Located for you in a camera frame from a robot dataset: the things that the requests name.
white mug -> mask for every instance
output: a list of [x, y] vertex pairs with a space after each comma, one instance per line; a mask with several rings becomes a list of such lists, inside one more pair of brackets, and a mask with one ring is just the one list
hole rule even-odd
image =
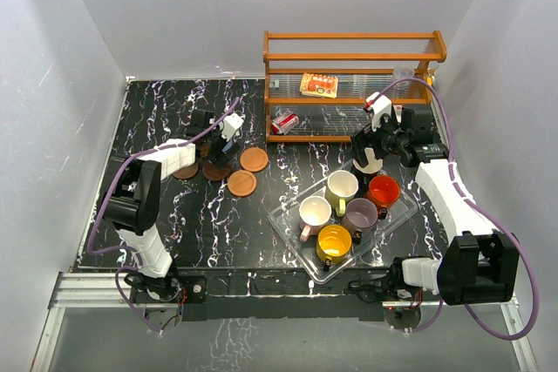
[[333, 172], [325, 187], [325, 198], [335, 208], [337, 217], [345, 215], [345, 208], [358, 191], [357, 177], [346, 170]]
[[300, 215], [300, 241], [306, 241], [311, 235], [316, 235], [330, 220], [330, 203], [321, 196], [309, 196], [298, 208]]
[[368, 147], [364, 149], [364, 154], [368, 159], [368, 165], [361, 167], [356, 160], [352, 160], [352, 164], [357, 168], [359, 172], [364, 174], [376, 174], [382, 169], [382, 164], [384, 161], [382, 159], [376, 159], [376, 154], [374, 154], [374, 149]]

cream mug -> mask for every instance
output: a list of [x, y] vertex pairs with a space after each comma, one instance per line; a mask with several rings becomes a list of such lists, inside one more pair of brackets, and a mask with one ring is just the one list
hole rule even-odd
[[358, 191], [357, 177], [346, 170], [333, 172], [327, 180], [325, 198], [335, 209], [337, 217], [343, 217], [347, 204]]

round coaster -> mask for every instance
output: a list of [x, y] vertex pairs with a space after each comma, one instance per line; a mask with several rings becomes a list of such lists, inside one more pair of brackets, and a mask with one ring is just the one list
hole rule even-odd
[[200, 170], [200, 165], [199, 163], [196, 161], [194, 164], [192, 164], [191, 166], [188, 167], [184, 167], [180, 170], [177, 170], [176, 172], [173, 173], [173, 176], [176, 179], [180, 179], [180, 180], [188, 180], [191, 179], [193, 176], [196, 175], [196, 173], [198, 172], [198, 170]]
[[241, 155], [241, 166], [249, 172], [260, 172], [268, 163], [268, 154], [258, 147], [249, 148]]
[[255, 191], [257, 180], [251, 172], [239, 170], [230, 175], [227, 182], [228, 190], [234, 195], [244, 197]]
[[213, 182], [219, 182], [225, 179], [230, 174], [231, 170], [233, 170], [231, 165], [226, 165], [222, 169], [218, 169], [216, 165], [208, 162], [206, 162], [201, 168], [201, 172], [206, 179]]

wooden rack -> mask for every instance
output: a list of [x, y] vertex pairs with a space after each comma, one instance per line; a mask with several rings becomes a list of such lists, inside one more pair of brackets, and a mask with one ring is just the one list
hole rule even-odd
[[[272, 108], [279, 110], [343, 109], [357, 121], [363, 118], [364, 99], [391, 82], [396, 65], [415, 69], [415, 77], [426, 80], [431, 61], [446, 60], [446, 45], [439, 30], [432, 33], [268, 33], [263, 35], [265, 63], [266, 140], [268, 142], [350, 142], [350, 126], [308, 134], [293, 129], [289, 135], [271, 132]], [[298, 87], [305, 72], [339, 78], [337, 98], [303, 96]], [[421, 84], [387, 96], [395, 105], [429, 104], [430, 92]], [[307, 120], [320, 119], [309, 115]]]

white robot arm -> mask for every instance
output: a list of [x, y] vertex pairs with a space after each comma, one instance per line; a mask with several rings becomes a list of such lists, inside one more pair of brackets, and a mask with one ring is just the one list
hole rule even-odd
[[[449, 305], [508, 301], [514, 290], [519, 254], [511, 240], [475, 212], [460, 196], [454, 183], [473, 201], [457, 172], [448, 162], [447, 148], [434, 142], [433, 115], [428, 105], [403, 108], [401, 123], [391, 101], [378, 92], [366, 99], [370, 124], [351, 136], [351, 155], [357, 169], [377, 166], [388, 154], [401, 164], [417, 167], [415, 180], [426, 192], [450, 241], [443, 260], [401, 258], [394, 262], [397, 286], [421, 287], [441, 294]], [[449, 174], [454, 165], [455, 179]]]
[[[211, 116], [201, 122], [202, 125], [213, 123], [212, 112], [201, 111], [198, 115]], [[209, 141], [205, 145], [211, 150], [215, 161], [224, 164], [238, 150], [234, 136], [243, 121], [243, 117], [232, 113], [208, 135]], [[207, 127], [198, 126], [196, 130], [204, 128]], [[133, 285], [161, 301], [170, 301], [176, 295], [176, 286], [172, 283], [176, 269], [155, 224], [159, 216], [160, 182], [177, 170], [195, 163], [196, 144], [179, 146], [184, 142], [184, 139], [169, 139], [155, 147], [157, 152], [136, 158], [120, 178], [119, 187], [111, 196], [104, 215], [106, 220], [113, 223], [120, 238], [137, 250], [133, 257], [139, 266], [139, 274], [136, 274], [138, 279]], [[117, 164], [122, 161], [121, 157], [112, 158], [112, 162]]]

